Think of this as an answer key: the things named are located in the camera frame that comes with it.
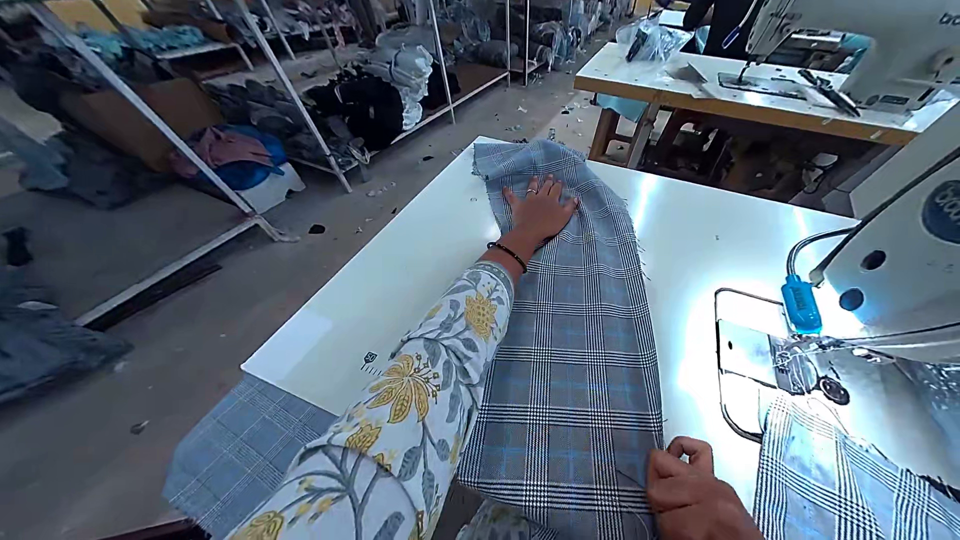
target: floral sleeve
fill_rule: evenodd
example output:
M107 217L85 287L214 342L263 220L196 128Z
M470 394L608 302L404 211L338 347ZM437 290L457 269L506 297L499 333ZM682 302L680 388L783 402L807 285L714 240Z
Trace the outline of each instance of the floral sleeve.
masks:
M499 264L468 268L231 537L423 538L440 517L513 295Z

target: pink fabric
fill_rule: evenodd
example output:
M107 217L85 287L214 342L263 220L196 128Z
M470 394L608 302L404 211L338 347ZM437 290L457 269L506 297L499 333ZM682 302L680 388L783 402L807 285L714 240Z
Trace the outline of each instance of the pink fabric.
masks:
M206 128L200 140L191 144L190 147L200 156L201 160L213 169L234 161L254 161L271 167L274 166L270 152L267 151L262 142L251 136L236 132L223 132L216 128ZM177 174L184 178L193 178L200 172L200 169L179 150L170 153L170 163Z

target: person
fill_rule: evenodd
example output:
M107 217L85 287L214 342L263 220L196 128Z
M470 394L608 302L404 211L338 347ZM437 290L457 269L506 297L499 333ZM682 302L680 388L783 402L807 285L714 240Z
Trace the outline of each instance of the person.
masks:
M433 529L483 396L482 376L506 333L515 284L579 205L562 192L549 175L531 179L525 194L504 189L514 227L404 336L392 365L298 453L231 538L418 539ZM733 490L713 477L702 441L678 438L654 451L648 486L664 538L759 538Z
M697 27L708 24L710 31L703 54L745 61L747 60L747 39L750 37L750 29L754 27L759 9L750 13L740 28L739 35L729 47L724 48L723 42L743 21L744 15L752 5L753 0L692 0L684 14L684 30L693 32Z

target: brand logo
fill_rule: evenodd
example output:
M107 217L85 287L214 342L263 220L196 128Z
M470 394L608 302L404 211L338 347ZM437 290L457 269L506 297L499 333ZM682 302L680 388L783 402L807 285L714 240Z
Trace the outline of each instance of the brand logo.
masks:
M960 181L944 182L926 197L922 220L930 234L960 244Z

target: checkered fabric piece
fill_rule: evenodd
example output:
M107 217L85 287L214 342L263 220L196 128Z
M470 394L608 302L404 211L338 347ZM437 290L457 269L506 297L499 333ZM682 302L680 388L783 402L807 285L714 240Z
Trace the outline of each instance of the checkered fabric piece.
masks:
M947 540L960 504L785 397L767 413L754 517L768 540Z
M223 538L274 493L304 445L336 416L252 375L180 441L163 497Z
M474 145L474 174L503 231L512 227L503 186L523 197L531 175L547 173L581 204L516 287L459 481L521 508L542 537L647 538L646 459L663 432L630 213L563 145Z

